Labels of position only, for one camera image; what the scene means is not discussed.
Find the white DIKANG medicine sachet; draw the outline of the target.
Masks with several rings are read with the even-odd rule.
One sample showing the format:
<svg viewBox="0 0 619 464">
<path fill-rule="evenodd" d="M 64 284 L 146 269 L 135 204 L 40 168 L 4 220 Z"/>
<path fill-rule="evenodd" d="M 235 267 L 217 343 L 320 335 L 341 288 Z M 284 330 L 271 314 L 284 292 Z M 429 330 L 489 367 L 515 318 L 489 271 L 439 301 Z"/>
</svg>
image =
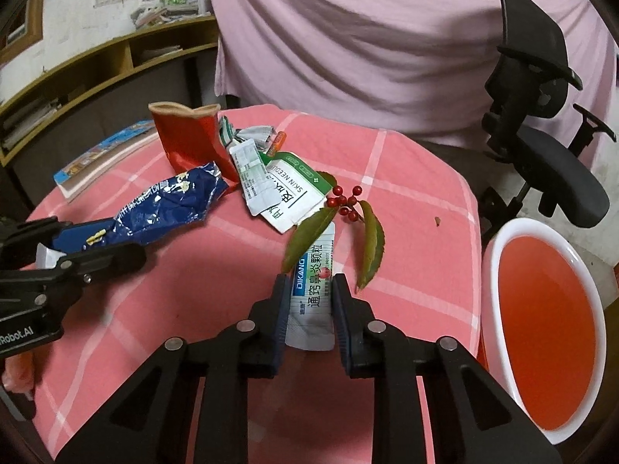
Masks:
<svg viewBox="0 0 619 464">
<path fill-rule="evenodd" d="M 295 267 L 286 328 L 291 348 L 325 352 L 335 347 L 330 297 L 335 237 L 336 225 L 330 222 Z"/>
</svg>

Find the blue snack bag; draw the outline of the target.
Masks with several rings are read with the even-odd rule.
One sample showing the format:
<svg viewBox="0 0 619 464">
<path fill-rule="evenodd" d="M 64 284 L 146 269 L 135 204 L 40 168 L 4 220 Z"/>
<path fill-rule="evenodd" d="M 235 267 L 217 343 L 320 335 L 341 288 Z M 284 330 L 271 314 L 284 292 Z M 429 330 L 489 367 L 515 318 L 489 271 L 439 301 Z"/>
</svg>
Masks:
<svg viewBox="0 0 619 464">
<path fill-rule="evenodd" d="M 51 248 L 76 254 L 126 242 L 147 246 L 175 229 L 204 221 L 228 188 L 217 164 L 209 162 L 155 183 L 112 218 L 63 229 Z"/>
</svg>

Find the white printed paper strip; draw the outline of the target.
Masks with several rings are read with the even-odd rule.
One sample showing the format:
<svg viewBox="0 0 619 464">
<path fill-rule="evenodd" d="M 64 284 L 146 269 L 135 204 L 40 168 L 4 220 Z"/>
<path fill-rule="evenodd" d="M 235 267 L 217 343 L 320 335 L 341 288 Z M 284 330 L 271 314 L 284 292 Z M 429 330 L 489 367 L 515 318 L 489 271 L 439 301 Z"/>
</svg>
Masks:
<svg viewBox="0 0 619 464">
<path fill-rule="evenodd" d="M 281 202 L 253 139 L 232 147 L 229 154 L 239 176 L 246 206 L 253 217 Z"/>
</svg>

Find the silver wrapper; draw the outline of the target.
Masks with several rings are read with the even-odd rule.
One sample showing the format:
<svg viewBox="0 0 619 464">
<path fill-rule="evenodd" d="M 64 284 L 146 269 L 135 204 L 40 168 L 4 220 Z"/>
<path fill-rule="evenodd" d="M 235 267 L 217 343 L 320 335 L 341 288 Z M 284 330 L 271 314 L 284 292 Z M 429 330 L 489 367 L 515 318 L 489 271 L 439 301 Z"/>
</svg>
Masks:
<svg viewBox="0 0 619 464">
<path fill-rule="evenodd" d="M 275 142 L 277 131 L 273 126 L 251 126 L 238 129 L 233 126 L 231 121 L 224 115 L 218 120 L 219 139 L 221 144 L 230 149 L 240 145 L 247 140 L 253 140 L 257 149 L 262 153 L 267 153 Z"/>
</svg>

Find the pink checked tablecloth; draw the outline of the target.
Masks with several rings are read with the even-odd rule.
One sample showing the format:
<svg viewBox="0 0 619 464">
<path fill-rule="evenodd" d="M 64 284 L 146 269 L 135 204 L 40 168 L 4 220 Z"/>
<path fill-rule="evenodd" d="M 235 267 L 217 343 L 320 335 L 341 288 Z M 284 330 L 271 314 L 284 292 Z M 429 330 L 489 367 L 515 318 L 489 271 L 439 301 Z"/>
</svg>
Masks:
<svg viewBox="0 0 619 464">
<path fill-rule="evenodd" d="M 231 110 L 237 127 L 272 125 L 284 146 L 341 186 L 362 186 L 386 234 L 383 261 L 361 295 L 373 313 L 424 340 L 479 346 L 477 205 L 466 180 L 403 134 L 339 124 L 272 105 Z M 267 297 L 286 236 L 250 215 L 239 192 L 207 219 L 154 245 L 149 267 L 88 288 L 63 337 L 38 350 L 34 426 L 56 454 L 167 338 L 214 336 Z M 367 463 L 373 385 L 351 380 L 337 351 L 289 349 L 279 374 L 249 392 L 254 463 Z"/>
</svg>

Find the blue illustrated book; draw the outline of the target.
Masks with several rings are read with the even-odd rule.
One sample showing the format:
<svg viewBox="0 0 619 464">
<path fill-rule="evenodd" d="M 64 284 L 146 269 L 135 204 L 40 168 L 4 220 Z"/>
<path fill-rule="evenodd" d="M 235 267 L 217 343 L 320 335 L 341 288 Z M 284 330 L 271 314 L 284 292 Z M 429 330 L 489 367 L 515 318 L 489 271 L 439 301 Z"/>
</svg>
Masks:
<svg viewBox="0 0 619 464">
<path fill-rule="evenodd" d="M 109 169 L 158 139 L 152 119 L 116 132 L 75 158 L 53 175 L 56 187 L 67 202 L 77 198 Z"/>
</svg>

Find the red berry twig with leaves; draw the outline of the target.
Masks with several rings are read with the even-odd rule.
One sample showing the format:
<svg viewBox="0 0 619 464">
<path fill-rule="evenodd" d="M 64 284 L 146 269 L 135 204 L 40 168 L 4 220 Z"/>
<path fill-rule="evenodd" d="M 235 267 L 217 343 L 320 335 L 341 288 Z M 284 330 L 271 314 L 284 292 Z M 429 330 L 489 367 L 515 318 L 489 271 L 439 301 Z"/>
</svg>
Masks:
<svg viewBox="0 0 619 464">
<path fill-rule="evenodd" d="M 362 291 L 381 267 L 386 244 L 384 227 L 370 203 L 361 197 L 362 186 L 357 184 L 346 193 L 333 175 L 323 171 L 318 175 L 328 184 L 326 198 L 315 213 L 294 228 L 287 240 L 280 271 L 291 272 L 311 244 L 326 232 L 326 227 L 336 222 L 347 228 L 347 232 L 336 235 L 340 243 L 336 250 L 341 254 L 347 251 L 354 260 L 355 292 Z"/>
</svg>

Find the white green skin needle packet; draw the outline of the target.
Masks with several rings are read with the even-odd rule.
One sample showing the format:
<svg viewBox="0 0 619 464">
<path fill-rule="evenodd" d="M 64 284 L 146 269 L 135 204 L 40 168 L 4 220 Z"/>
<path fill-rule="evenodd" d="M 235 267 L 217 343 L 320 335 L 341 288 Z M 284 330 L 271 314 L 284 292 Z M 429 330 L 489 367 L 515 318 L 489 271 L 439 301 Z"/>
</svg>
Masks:
<svg viewBox="0 0 619 464">
<path fill-rule="evenodd" d="M 323 207 L 333 185 L 294 153 L 261 154 L 261 158 L 268 178 L 281 197 L 277 205 L 261 216 L 279 234 L 285 234 Z"/>
</svg>

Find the white bin with red liner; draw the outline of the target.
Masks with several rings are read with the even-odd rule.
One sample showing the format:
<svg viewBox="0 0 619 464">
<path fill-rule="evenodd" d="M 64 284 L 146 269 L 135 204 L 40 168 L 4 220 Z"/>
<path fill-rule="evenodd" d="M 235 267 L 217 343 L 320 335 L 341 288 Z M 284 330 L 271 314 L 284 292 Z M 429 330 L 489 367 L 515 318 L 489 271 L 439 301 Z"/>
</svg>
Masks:
<svg viewBox="0 0 619 464">
<path fill-rule="evenodd" d="M 552 444 L 573 437 L 606 361 L 601 298 L 576 249 L 537 220 L 504 225 L 482 256 L 480 329 L 490 374 Z"/>
</svg>

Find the red paper cup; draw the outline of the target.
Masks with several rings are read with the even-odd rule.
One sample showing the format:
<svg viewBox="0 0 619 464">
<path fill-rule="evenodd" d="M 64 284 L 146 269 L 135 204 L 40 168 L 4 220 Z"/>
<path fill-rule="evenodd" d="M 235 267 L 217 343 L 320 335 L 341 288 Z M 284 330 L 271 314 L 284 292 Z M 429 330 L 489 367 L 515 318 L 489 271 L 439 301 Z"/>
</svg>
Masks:
<svg viewBox="0 0 619 464">
<path fill-rule="evenodd" d="M 166 156 L 177 174 L 214 162 L 231 189 L 239 177 L 219 137 L 221 106 L 190 108 L 175 102 L 148 105 Z"/>
</svg>

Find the orange red battery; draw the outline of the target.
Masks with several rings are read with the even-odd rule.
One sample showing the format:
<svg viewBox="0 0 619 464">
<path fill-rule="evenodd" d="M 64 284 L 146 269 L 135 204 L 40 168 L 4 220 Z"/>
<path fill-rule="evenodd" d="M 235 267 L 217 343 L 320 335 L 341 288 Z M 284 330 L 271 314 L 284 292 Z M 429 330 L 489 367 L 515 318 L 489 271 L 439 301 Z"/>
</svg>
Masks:
<svg viewBox="0 0 619 464">
<path fill-rule="evenodd" d="M 271 146 L 268 147 L 268 157 L 273 157 L 275 154 L 277 154 L 281 150 L 285 142 L 286 132 L 279 131 L 273 139 Z"/>
</svg>

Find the stack of books on shelf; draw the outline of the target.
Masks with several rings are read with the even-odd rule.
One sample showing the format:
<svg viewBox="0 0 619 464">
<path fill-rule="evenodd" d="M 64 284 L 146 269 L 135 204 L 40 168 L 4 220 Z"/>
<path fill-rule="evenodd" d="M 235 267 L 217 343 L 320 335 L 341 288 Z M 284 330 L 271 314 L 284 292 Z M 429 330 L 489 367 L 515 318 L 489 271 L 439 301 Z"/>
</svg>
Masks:
<svg viewBox="0 0 619 464">
<path fill-rule="evenodd" d="M 211 15 L 207 0 L 187 0 L 185 3 L 139 0 L 137 8 L 130 14 L 130 19 L 135 29 L 142 29 Z"/>
</svg>

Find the pink hanging sheet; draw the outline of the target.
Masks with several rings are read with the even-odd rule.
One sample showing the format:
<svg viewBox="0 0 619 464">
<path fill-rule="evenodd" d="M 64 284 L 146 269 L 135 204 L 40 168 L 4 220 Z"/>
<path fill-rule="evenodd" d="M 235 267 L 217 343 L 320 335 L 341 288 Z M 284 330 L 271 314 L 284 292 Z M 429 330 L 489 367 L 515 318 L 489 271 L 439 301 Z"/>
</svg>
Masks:
<svg viewBox="0 0 619 464">
<path fill-rule="evenodd" d="M 499 55 L 499 0 L 211 0 L 215 91 L 249 104 L 482 150 L 485 85 Z M 588 0 L 533 0 L 561 27 L 583 81 L 539 128 L 568 143 L 582 106 L 609 112 L 615 42 Z"/>
</svg>

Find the black office chair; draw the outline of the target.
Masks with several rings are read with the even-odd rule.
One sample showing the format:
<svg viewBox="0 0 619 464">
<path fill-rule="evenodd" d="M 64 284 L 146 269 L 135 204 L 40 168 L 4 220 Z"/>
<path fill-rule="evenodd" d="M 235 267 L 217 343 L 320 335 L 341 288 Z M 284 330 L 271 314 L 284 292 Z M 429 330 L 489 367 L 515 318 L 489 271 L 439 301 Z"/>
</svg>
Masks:
<svg viewBox="0 0 619 464">
<path fill-rule="evenodd" d="M 501 0 L 503 41 L 499 60 L 486 83 L 492 105 L 482 118 L 488 146 L 512 164 L 525 184 L 510 202 L 495 189 L 482 194 L 482 215 L 500 229 L 522 209 L 529 189 L 541 193 L 538 211 L 552 217 L 563 211 L 573 225 L 590 229 L 610 209 L 610 199 L 598 179 L 580 161 L 595 134 L 615 132 L 590 111 L 576 105 L 581 125 L 570 142 L 526 123 L 529 116 L 554 118 L 563 109 L 570 88 L 581 89 L 581 78 L 570 68 L 566 40 L 558 24 L 532 0 Z"/>
</svg>

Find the wooden wall shelf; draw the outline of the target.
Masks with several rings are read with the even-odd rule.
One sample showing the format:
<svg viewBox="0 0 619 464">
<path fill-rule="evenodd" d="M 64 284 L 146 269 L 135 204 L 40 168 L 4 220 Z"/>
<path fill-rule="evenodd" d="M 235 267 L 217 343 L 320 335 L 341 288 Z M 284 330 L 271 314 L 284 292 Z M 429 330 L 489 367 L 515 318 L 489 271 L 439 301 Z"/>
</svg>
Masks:
<svg viewBox="0 0 619 464">
<path fill-rule="evenodd" d="M 12 149 L 2 149 L 1 164 L 8 165 L 39 134 L 90 99 L 150 69 L 191 58 L 217 44 L 216 18 L 202 16 L 114 38 L 44 72 L 1 105 L 1 119 L 6 121 L 37 99 L 57 99 L 61 107 L 36 124 Z"/>
</svg>

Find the wooden picture frame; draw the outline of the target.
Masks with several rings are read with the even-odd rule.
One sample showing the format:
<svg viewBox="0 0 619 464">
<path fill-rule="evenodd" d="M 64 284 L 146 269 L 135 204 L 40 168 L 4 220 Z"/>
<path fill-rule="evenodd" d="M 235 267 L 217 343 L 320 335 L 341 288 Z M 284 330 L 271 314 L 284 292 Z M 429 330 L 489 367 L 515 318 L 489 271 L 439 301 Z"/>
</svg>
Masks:
<svg viewBox="0 0 619 464">
<path fill-rule="evenodd" d="M 1 39 L 1 65 L 43 39 L 43 0 L 27 0 Z"/>
</svg>

